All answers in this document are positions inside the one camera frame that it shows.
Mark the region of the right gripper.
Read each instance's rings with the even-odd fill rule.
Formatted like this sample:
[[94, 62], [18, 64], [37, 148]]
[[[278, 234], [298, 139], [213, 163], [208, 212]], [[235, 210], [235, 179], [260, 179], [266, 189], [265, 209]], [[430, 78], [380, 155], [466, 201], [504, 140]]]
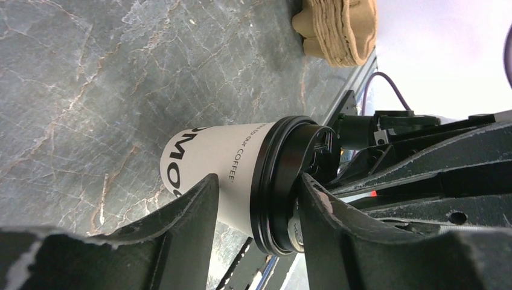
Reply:
[[511, 112], [470, 117], [360, 151], [328, 186], [395, 225], [511, 227]]

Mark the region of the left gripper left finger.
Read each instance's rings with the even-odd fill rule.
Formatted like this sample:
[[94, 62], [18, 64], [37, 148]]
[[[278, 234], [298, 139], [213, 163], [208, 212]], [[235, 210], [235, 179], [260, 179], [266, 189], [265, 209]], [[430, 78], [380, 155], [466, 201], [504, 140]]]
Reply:
[[109, 235], [1, 227], [2, 289], [204, 289], [219, 202], [209, 174]]

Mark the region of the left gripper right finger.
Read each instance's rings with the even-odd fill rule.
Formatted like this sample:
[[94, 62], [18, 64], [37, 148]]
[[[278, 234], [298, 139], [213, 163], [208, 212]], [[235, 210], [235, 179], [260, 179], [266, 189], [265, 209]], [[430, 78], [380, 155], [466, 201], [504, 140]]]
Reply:
[[303, 174], [300, 220], [310, 289], [510, 289], [511, 230], [422, 236], [374, 219]]

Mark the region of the black coffee cup lid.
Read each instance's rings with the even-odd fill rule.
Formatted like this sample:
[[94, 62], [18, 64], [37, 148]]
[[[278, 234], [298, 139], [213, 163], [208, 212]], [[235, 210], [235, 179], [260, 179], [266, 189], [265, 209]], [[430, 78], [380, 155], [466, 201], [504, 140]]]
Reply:
[[332, 181], [340, 156], [337, 133], [309, 117], [284, 117], [270, 127], [258, 151], [249, 203], [252, 235], [262, 252], [286, 256], [304, 251], [289, 231], [297, 180], [304, 172], [320, 184]]

